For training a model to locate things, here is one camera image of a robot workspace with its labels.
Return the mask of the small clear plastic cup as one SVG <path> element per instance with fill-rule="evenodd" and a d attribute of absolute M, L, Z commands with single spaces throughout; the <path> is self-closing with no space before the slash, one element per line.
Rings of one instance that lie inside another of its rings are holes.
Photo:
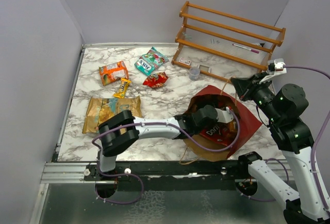
<path fill-rule="evenodd" d="M 189 79 L 194 81 L 198 80 L 200 73 L 201 71 L 198 67 L 191 67 L 189 69 Z"/>

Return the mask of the red snack packet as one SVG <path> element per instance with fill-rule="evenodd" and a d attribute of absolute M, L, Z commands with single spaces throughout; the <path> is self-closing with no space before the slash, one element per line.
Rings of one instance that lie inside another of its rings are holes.
<path fill-rule="evenodd" d="M 213 127 L 204 129 L 200 136 L 214 143 L 224 146 L 230 145 L 237 135 L 237 128 L 230 124 L 217 123 Z"/>

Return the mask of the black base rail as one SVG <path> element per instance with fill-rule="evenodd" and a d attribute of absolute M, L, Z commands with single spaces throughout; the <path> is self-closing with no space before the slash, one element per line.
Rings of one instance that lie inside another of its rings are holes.
<path fill-rule="evenodd" d="M 223 160 L 217 162 L 196 161 L 182 165 L 178 161 L 117 161 L 115 169 L 101 175 L 97 166 L 92 163 L 86 166 L 85 181 L 97 184 L 113 184 L 119 191 L 137 191 L 141 189 L 140 182 L 132 176 L 120 176 L 124 170 L 140 177 L 145 190 L 151 191 L 185 191 L 201 189 L 236 188 L 236 180 L 251 177 L 248 165 L 260 156 L 240 156 L 238 160 Z"/>

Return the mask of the teal Fox's candy packet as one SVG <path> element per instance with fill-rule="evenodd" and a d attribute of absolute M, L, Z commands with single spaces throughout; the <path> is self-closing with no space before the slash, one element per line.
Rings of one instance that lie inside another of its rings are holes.
<path fill-rule="evenodd" d="M 160 53 L 155 47 L 152 47 L 146 54 L 139 57 L 134 66 L 138 71 L 149 76 L 168 61 L 165 55 Z"/>

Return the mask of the pink white marker pen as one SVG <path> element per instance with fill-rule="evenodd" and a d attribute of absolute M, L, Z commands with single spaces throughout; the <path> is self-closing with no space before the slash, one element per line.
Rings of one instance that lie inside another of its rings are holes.
<path fill-rule="evenodd" d="M 251 51 L 251 52 L 256 53 L 256 54 L 260 53 L 258 50 L 255 50 L 253 48 L 249 48 L 249 47 L 246 47 L 246 46 L 238 45 L 238 44 L 235 44 L 235 43 L 233 43 L 232 46 L 235 46 L 237 48 L 241 48 L 241 49 L 244 49 L 244 50 L 248 50 L 248 51 Z"/>

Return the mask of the red white staples box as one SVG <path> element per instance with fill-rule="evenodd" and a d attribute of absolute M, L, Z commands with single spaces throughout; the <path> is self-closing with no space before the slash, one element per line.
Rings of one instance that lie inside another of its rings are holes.
<path fill-rule="evenodd" d="M 181 57 L 179 59 L 179 63 L 182 63 L 182 64 L 185 64 L 187 66 L 190 66 L 191 65 L 191 60 L 188 60 L 188 59 L 185 59 L 185 58 Z"/>

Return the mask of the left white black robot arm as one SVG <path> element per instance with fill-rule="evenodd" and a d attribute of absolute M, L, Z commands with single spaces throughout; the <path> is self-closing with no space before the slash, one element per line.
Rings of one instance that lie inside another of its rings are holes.
<path fill-rule="evenodd" d="M 110 179 L 116 167 L 117 156 L 137 140 L 187 139 L 217 123 L 218 119 L 218 109 L 211 105 L 206 105 L 194 113 L 161 120 L 134 117 L 131 111 L 124 110 L 98 126 L 101 152 L 96 174 L 103 180 Z"/>

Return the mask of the small red chips packet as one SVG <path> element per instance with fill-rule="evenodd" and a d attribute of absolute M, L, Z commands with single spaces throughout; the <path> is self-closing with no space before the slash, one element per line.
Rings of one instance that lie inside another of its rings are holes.
<path fill-rule="evenodd" d="M 163 87 L 167 79 L 168 76 L 165 72 L 155 73 L 149 75 L 143 82 L 143 85 L 148 86 L 152 89 L 160 88 Z"/>

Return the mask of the open small white box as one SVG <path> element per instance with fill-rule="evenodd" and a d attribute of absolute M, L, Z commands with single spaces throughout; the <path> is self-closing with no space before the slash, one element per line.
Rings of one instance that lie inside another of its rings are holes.
<path fill-rule="evenodd" d="M 206 65 L 199 65 L 199 69 L 201 70 L 201 71 L 204 71 L 204 72 L 208 72 L 208 73 L 210 73 L 211 72 L 211 67 L 209 67 L 209 66 L 206 66 Z"/>

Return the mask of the orange wooden rack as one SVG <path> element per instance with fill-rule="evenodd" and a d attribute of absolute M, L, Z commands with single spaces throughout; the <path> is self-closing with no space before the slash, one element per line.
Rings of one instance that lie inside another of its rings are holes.
<path fill-rule="evenodd" d="M 179 11 L 183 22 L 176 35 L 178 44 L 172 64 L 184 68 L 194 65 L 211 67 L 203 74 L 222 81 L 231 76 L 267 70 L 274 50 L 280 47 L 286 29 L 217 11 L 186 1 Z M 238 44 L 258 50 L 256 54 L 237 48 Z M 191 65 L 179 63 L 183 57 Z"/>

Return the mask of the red paper bag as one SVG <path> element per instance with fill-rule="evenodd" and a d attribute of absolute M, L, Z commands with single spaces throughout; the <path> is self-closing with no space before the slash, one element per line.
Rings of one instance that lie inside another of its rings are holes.
<path fill-rule="evenodd" d="M 196 93 L 191 98 L 188 109 L 185 113 L 193 113 L 205 105 L 211 105 L 219 109 L 229 107 L 233 110 L 238 118 L 238 121 L 233 120 L 228 124 L 237 128 L 237 135 L 233 142 L 228 146 L 217 144 L 205 139 L 200 136 L 200 133 L 192 136 L 196 141 L 195 143 L 190 139 L 184 139 L 186 150 L 192 151 L 198 159 L 205 159 L 211 162 L 228 159 L 239 148 L 241 148 L 261 126 L 261 122 L 247 107 L 224 92 L 222 89 L 219 89 L 213 85 L 208 85 Z M 211 123 L 204 129 L 213 127 L 216 124 L 217 123 Z"/>

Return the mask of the orange snack packet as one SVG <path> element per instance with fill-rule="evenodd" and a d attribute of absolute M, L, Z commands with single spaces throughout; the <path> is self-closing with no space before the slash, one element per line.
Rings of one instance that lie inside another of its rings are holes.
<path fill-rule="evenodd" d="M 129 74 L 124 61 L 104 65 L 98 68 L 103 86 L 116 82 L 121 78 L 129 79 Z"/>

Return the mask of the yellow M&Ms packet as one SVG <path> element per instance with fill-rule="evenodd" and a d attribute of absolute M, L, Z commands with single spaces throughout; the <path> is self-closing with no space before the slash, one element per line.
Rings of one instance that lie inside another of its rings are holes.
<path fill-rule="evenodd" d="M 125 98 L 128 86 L 131 84 L 131 81 L 126 78 L 121 78 L 121 85 L 117 92 L 113 94 L 115 98 Z"/>

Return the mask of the gold chips bag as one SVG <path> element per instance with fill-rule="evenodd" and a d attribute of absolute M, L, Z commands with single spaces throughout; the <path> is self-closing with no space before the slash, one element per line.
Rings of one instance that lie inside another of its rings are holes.
<path fill-rule="evenodd" d="M 90 98 L 82 133 L 97 133 L 98 126 L 124 110 L 142 117 L 141 99 L 136 98 Z"/>

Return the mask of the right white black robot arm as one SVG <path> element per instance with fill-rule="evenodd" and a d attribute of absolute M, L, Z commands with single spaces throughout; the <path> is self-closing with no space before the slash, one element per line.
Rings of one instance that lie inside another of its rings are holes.
<path fill-rule="evenodd" d="M 246 161 L 237 165 L 242 178 L 252 176 L 271 194 L 283 210 L 287 223 L 329 223 L 328 194 L 322 182 L 316 182 L 315 159 L 311 158 L 314 140 L 310 129 L 300 116 L 308 107 L 302 87 L 288 83 L 273 94 L 271 80 L 266 72 L 250 78 L 232 78 L 241 101 L 253 101 L 269 120 L 269 131 L 282 151 L 294 177 L 296 189 L 292 189 L 258 157 L 256 153 L 243 155 Z"/>

